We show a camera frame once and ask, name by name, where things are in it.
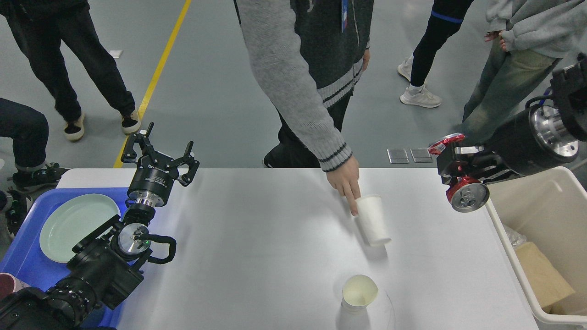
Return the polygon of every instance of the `red cup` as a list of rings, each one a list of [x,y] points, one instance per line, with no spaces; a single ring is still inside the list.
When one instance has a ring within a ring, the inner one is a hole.
[[[26,287],[30,287],[30,285],[17,279],[12,274],[0,272],[0,300],[6,298],[9,294]]]

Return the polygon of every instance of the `white table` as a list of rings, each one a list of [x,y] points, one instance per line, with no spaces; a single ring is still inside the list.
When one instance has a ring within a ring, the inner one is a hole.
[[[74,169],[58,188],[127,187],[133,174]],[[537,329],[485,208],[453,211],[436,169],[360,175],[363,195],[383,197],[385,247],[365,244],[318,169],[199,169],[176,183],[150,230],[177,255],[142,268],[118,329]],[[357,315],[340,305],[355,274],[379,287]]]

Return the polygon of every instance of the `blue tray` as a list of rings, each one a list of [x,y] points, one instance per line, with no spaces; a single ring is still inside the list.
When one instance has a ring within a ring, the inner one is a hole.
[[[102,194],[112,198],[122,215],[126,211],[124,201],[127,190],[128,188],[60,188],[42,194],[35,201],[14,242],[0,262],[0,272],[13,274],[43,291],[54,286],[70,272],[66,264],[50,260],[41,251],[39,236],[47,218],[63,203],[85,194]],[[124,303],[120,304],[114,311],[108,307],[93,311],[83,326],[116,327],[123,305]]]

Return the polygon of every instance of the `light green plate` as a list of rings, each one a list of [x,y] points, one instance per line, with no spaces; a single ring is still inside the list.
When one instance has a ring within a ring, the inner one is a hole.
[[[39,237],[41,250],[49,259],[66,263],[75,255],[72,248],[115,214],[120,215],[120,210],[108,196],[77,196],[63,203],[45,221]]]

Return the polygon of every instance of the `person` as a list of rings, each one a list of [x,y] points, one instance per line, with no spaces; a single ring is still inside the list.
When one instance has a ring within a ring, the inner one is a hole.
[[[402,103],[426,108],[442,104],[442,98],[426,88],[426,77],[432,68],[436,52],[461,28],[471,3],[473,0],[434,0],[426,32],[412,55],[397,67],[397,72],[410,82],[400,96]]]
[[[56,186],[68,168],[45,161],[49,125],[45,116],[33,108],[0,98],[0,136],[13,139],[16,188],[0,191],[0,214],[6,218],[8,233],[14,235],[31,207],[31,193]]]
[[[340,130],[370,58],[373,0],[235,0],[251,69],[281,120],[267,167],[319,167],[357,214],[359,162]]]
[[[66,122],[66,138],[84,135],[85,113],[77,101],[59,50],[61,41],[82,62],[108,104],[120,112],[122,131],[138,131],[141,122],[132,94],[126,89],[114,58],[104,49],[94,28],[87,0],[0,0],[18,47],[35,76],[55,98],[55,109]]]
[[[464,107],[463,143],[489,139],[575,48],[587,28],[583,0],[490,0],[489,58]]]

